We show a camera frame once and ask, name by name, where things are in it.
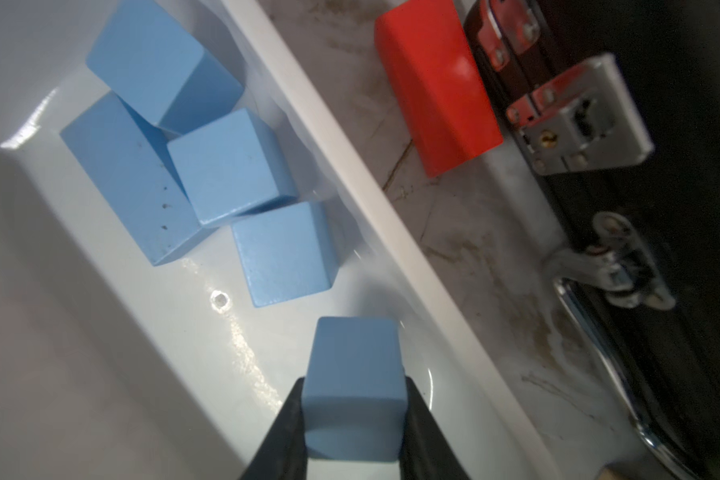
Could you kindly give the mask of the white plastic tub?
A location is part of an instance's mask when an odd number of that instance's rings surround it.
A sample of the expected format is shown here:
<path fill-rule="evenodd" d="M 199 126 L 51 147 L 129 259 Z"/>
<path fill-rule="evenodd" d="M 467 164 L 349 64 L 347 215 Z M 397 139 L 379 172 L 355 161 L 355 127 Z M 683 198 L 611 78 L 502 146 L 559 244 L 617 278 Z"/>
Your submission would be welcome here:
<path fill-rule="evenodd" d="M 445 286 L 256 1 L 164 8 L 248 86 L 341 263 L 269 307 L 232 233 L 154 266 L 61 139 L 107 93 L 86 66 L 113 1 L 0 1 L 0 479 L 235 479 L 322 316 L 398 322 L 406 373 L 473 479 L 561 472 Z"/>

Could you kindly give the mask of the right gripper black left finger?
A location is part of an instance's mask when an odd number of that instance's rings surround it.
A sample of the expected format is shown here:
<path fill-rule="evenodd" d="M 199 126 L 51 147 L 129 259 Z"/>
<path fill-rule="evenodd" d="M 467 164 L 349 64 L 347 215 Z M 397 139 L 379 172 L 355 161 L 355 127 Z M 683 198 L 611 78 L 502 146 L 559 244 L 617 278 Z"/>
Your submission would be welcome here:
<path fill-rule="evenodd" d="M 302 413 L 304 378 L 298 378 L 240 480 L 304 480 L 308 453 Z"/>

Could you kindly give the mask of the blue cube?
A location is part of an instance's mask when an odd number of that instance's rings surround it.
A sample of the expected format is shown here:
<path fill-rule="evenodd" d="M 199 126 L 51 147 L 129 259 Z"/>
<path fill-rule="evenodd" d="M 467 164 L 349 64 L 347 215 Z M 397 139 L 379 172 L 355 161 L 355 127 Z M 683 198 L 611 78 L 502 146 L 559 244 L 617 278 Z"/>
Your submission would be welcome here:
<path fill-rule="evenodd" d="M 398 324 L 320 318 L 301 406 L 310 457 L 395 462 L 408 409 Z"/>
<path fill-rule="evenodd" d="M 86 65 L 151 125 L 177 135 L 230 113 L 244 87 L 153 1 L 123 1 Z"/>
<path fill-rule="evenodd" d="M 168 150 L 206 229 L 299 196 L 274 131 L 246 108 L 169 141 Z"/>

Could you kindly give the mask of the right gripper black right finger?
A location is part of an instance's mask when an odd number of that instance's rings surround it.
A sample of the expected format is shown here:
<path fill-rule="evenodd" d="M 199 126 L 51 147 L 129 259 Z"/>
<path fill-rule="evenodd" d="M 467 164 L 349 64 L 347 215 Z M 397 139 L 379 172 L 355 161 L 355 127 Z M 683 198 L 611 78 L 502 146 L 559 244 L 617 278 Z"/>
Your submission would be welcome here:
<path fill-rule="evenodd" d="M 410 377 L 405 378 L 408 407 L 399 454 L 405 480 L 469 479 Z"/>

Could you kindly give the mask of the blue cube isolated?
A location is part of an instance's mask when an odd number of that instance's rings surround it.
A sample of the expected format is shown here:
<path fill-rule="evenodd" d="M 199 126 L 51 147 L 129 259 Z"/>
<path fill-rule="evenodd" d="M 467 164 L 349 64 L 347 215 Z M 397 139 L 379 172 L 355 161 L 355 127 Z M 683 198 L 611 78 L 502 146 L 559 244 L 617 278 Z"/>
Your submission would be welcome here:
<path fill-rule="evenodd" d="M 255 307 L 330 289 L 340 262 L 319 202 L 300 202 L 246 217 L 232 225 Z"/>

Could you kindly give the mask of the long speckled blue block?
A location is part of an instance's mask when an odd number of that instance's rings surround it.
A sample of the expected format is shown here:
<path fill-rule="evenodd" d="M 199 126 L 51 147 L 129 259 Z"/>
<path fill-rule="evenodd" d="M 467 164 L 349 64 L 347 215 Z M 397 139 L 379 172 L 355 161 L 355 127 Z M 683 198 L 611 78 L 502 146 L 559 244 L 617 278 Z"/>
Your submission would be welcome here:
<path fill-rule="evenodd" d="M 164 133 L 115 93 L 60 136 L 152 265 L 183 257 L 213 233 L 196 217 Z"/>

